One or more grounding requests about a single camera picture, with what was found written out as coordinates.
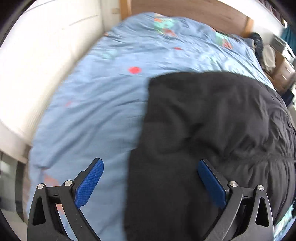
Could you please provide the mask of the blue dinosaur print duvet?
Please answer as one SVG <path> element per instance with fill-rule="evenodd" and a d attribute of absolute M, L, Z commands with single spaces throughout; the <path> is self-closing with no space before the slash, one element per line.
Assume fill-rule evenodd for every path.
<path fill-rule="evenodd" d="M 148 81 L 181 71 L 233 72 L 271 86 L 238 37 L 184 17 L 131 16 L 92 47 L 52 97 L 30 151 L 29 196 L 38 184 L 61 185 L 101 158 L 102 178 L 82 212 L 102 240 L 125 240 L 127 160 L 142 128 Z"/>

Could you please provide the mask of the teal right curtain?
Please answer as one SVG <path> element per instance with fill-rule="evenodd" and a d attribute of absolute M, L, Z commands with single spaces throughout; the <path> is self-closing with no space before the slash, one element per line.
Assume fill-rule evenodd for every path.
<path fill-rule="evenodd" d="M 287 42 L 293 52 L 296 50 L 296 37 L 294 31 L 291 29 L 290 25 L 283 30 L 281 38 Z"/>

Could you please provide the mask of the white sliding wardrobe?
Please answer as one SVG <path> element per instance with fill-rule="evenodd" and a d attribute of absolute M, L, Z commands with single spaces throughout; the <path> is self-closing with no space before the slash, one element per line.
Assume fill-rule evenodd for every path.
<path fill-rule="evenodd" d="M 100 1 L 36 1 L 1 46 L 1 151 L 26 163 L 57 86 L 103 33 Z"/>

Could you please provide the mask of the beige bag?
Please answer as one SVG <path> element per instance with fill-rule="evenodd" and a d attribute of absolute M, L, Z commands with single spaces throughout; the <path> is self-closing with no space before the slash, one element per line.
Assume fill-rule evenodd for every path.
<path fill-rule="evenodd" d="M 267 73 L 272 73 L 272 71 L 275 69 L 275 51 L 271 45 L 264 45 L 261 65 L 263 70 L 265 70 Z"/>

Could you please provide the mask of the wooden headboard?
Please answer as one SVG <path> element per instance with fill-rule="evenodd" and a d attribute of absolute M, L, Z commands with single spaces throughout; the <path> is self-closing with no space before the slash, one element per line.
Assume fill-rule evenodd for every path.
<path fill-rule="evenodd" d="M 254 25 L 252 18 L 217 0 L 120 0 L 119 9 L 122 20 L 144 12 L 182 16 L 243 38 L 249 36 Z"/>

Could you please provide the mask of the black backpack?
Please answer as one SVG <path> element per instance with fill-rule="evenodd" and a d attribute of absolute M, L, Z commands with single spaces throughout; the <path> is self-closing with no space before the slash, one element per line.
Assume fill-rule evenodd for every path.
<path fill-rule="evenodd" d="M 258 33 L 251 33 L 249 38 L 254 41 L 255 56 L 258 62 L 261 63 L 263 52 L 262 38 Z"/>

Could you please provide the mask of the white printer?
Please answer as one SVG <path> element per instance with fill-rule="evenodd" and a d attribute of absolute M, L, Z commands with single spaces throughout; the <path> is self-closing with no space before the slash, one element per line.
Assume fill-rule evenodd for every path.
<path fill-rule="evenodd" d="M 271 46 L 282 54 L 290 63 L 295 60 L 295 54 L 286 41 L 280 37 L 273 35 Z"/>

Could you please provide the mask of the black puffer jacket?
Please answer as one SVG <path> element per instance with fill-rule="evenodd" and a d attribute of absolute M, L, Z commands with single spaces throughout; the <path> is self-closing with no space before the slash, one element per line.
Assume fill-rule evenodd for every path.
<path fill-rule="evenodd" d="M 267 191 L 274 223 L 295 196 L 295 129 L 277 92 L 234 73 L 152 78 L 138 146 L 129 158 L 128 240 L 201 240 L 220 214 L 197 165 Z"/>

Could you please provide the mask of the wooden drawer dresser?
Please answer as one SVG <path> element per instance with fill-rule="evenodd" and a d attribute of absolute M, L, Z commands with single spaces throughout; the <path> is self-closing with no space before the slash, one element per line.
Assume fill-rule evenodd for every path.
<path fill-rule="evenodd" d="M 271 73 L 271 82 L 279 93 L 284 93 L 293 82 L 295 70 L 287 59 L 277 50 L 275 51 L 275 68 Z"/>

